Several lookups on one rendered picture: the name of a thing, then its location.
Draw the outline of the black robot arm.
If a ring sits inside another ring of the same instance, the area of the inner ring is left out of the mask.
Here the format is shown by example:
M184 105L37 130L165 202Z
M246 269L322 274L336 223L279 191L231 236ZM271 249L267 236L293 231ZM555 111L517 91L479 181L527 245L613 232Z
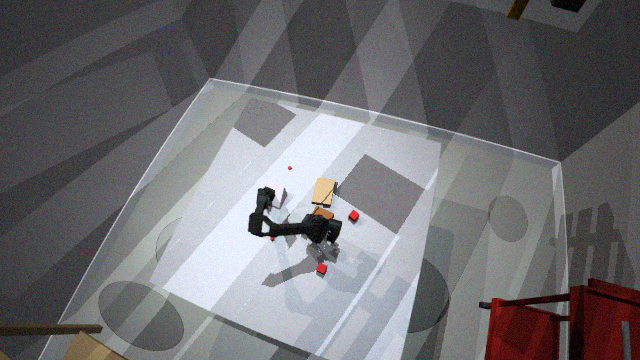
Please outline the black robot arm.
M249 215L247 231L250 234L265 237L270 236L276 238L282 235L306 235L308 239L317 243L321 243L322 236L327 231L340 234L342 221L335 219L326 219L324 216L310 214L309 218L303 223L276 224L269 217L264 215L264 211L268 210L269 202L273 201L275 190L264 186L259 188L257 193L256 209L254 213ZM270 226L269 232L262 232L263 221Z

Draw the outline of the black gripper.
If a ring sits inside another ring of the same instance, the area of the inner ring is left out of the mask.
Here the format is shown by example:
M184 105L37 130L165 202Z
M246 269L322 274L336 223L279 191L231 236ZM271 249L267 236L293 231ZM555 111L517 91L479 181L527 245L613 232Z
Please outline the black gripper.
M302 222L301 222L301 223L303 223L304 221L306 221L306 220L309 218L309 215L310 215L310 214L307 214L307 215L304 217L304 219L302 220ZM327 234L328 234L328 235L327 235ZM327 237L326 239L327 239L328 241L330 241L331 243L334 243L334 242L336 241L337 237L339 237L339 235L340 235L340 234L333 233L333 232L328 232L328 231L327 231L325 236ZM322 236L322 238L324 238L325 236Z

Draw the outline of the tan flat bar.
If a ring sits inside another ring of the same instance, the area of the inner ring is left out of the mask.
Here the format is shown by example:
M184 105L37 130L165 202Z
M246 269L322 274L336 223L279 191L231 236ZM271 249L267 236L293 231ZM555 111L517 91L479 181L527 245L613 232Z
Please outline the tan flat bar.
M334 179L317 177L311 203L331 207L334 186Z

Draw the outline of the red square block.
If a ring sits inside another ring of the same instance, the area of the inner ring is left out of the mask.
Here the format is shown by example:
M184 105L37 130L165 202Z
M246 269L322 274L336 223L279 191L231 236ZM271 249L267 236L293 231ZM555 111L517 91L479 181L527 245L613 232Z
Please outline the red square block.
M327 265L325 265L325 264L323 265L323 264L319 263L319 265L317 266L316 271L321 273L321 274L325 274L326 269L327 269Z
M350 214L349 214L349 219L352 220L354 223L355 221L359 218L360 214L357 213L355 210L353 210Z

